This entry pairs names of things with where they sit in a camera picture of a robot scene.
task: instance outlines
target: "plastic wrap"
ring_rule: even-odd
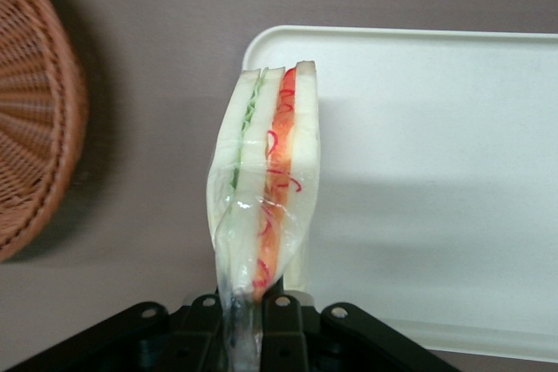
[[[319,182],[316,69],[244,71],[208,175],[225,342],[232,370],[258,370],[260,302],[281,277],[304,283],[305,243]]]

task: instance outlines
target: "white tray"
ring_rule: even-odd
[[[428,348],[558,362],[558,37],[281,26],[246,69],[315,60],[308,291]]]

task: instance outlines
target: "woven basket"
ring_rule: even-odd
[[[58,208],[85,135],[85,82],[49,0],[0,0],[0,261]]]

